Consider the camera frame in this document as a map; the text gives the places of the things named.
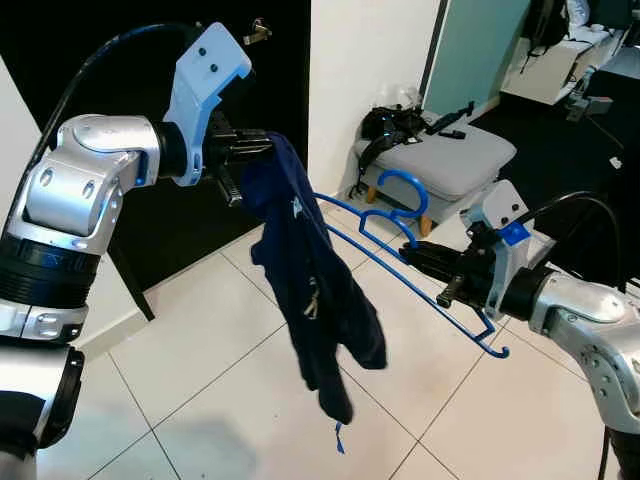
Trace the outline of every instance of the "black door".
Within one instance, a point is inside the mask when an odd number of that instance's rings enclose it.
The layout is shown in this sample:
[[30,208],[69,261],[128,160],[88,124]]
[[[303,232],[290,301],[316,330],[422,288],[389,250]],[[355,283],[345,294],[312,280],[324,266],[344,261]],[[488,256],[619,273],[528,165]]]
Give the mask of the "black door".
[[[273,36],[245,47],[256,72],[246,95],[222,110],[236,128],[284,133],[306,165],[310,2],[205,2],[182,11],[156,6],[144,14],[98,12],[76,23],[60,11],[46,18],[0,21],[0,53],[40,127],[81,62],[105,40],[163,21],[222,22],[236,37],[263,17]],[[145,115],[161,120],[168,108],[179,36],[156,34],[114,51],[77,92],[67,117],[80,113]],[[133,293],[145,290],[216,250],[258,223],[228,209],[216,187],[180,188],[170,180],[127,194],[110,253]]]

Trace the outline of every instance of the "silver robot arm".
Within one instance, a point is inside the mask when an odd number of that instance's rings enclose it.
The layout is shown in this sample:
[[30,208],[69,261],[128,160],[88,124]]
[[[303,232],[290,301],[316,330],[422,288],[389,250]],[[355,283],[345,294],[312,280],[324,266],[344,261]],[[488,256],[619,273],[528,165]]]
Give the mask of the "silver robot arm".
[[0,238],[0,480],[35,479],[37,450],[71,424],[84,356],[69,342],[82,331],[123,196],[160,177],[198,183],[219,94],[250,71],[233,37],[213,24],[178,60],[164,122],[72,118],[28,172]]
[[526,321],[571,355],[591,385],[621,475],[640,478],[638,309],[613,288],[538,267],[546,251],[529,257],[532,225],[517,221],[526,212],[513,185],[502,180],[460,212],[471,240],[464,252],[422,242],[400,253],[423,273],[449,283],[437,297],[441,306],[458,300],[493,320],[510,315]]
[[582,368],[607,427],[624,479],[640,478],[640,314],[605,285],[538,266],[529,259],[529,232],[516,220],[524,202],[507,181],[498,182],[463,214],[473,231],[498,232],[485,312],[509,314],[553,340]]

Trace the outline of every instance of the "navy shirt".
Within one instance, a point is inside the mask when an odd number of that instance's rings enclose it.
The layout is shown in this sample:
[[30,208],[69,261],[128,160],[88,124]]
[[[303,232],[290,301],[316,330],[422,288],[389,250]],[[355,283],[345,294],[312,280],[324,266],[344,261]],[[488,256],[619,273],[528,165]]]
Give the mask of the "navy shirt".
[[318,390],[322,409],[347,424],[353,408],[344,389],[336,349],[344,345],[364,368],[387,365],[376,309],[336,255],[311,185],[285,137],[269,133],[270,158],[247,167],[245,206],[265,221],[251,249],[263,265],[289,326],[307,387]]

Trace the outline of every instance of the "floor tile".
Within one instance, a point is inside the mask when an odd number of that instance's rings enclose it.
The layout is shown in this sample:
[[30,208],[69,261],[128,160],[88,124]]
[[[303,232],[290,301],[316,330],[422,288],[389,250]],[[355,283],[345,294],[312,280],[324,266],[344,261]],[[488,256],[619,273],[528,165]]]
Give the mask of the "floor tile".
[[543,337],[529,329],[527,322],[512,320],[507,325],[507,330],[516,334],[525,342],[540,350],[542,353],[549,355],[556,362],[564,365],[581,378],[586,378],[578,363],[567,352],[558,347],[550,338]]
[[[378,309],[389,366],[362,369],[344,349],[341,365],[413,435],[419,437],[479,358],[482,350],[405,285],[373,262],[355,279]],[[409,279],[435,298],[439,289],[419,272]],[[464,305],[450,313],[470,328],[481,324]]]
[[147,294],[157,318],[112,350],[149,421],[160,421],[284,323],[222,255]]
[[497,341],[510,358],[483,356],[423,444],[461,480],[596,478],[603,427],[588,384],[506,330]]
[[340,455],[335,423],[306,389],[283,328],[156,431],[185,479],[387,479],[413,439],[345,384],[355,418]]
[[[372,242],[371,240],[366,238],[364,235],[361,235],[357,231],[357,229],[353,230],[352,227],[349,227],[348,225],[343,224],[339,220],[336,220],[335,218],[331,217],[330,215],[325,215],[325,222],[327,223],[327,225],[331,225],[332,227],[338,229],[342,233],[348,235],[353,240],[358,242],[360,245],[368,249],[370,252],[376,253],[381,248],[378,244]],[[344,260],[344,262],[347,264],[347,266],[350,269],[353,270],[354,268],[361,265],[364,261],[369,259],[369,257],[365,253],[358,250],[356,247],[351,245],[342,237],[338,236],[337,234],[331,231],[329,232],[329,235],[331,236],[331,244],[333,245],[335,252],[338,254],[340,258]]]
[[152,433],[148,433],[91,480],[177,480],[167,457]]
[[418,444],[402,463],[393,480],[455,480],[433,456]]
[[38,452],[39,480],[84,480],[149,430],[111,358],[84,367],[67,435]]
[[263,225],[255,228],[225,247],[222,250],[222,254],[238,267],[273,303],[276,303],[273,289],[264,276],[264,267],[262,265],[254,265],[251,260],[251,247],[260,241],[263,229]]

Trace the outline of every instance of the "teal wall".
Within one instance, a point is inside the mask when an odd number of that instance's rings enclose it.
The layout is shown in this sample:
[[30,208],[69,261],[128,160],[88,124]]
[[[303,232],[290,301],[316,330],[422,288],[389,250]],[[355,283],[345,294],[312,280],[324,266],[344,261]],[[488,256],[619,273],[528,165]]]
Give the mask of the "teal wall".
[[450,0],[425,109],[445,114],[498,95],[529,0]]

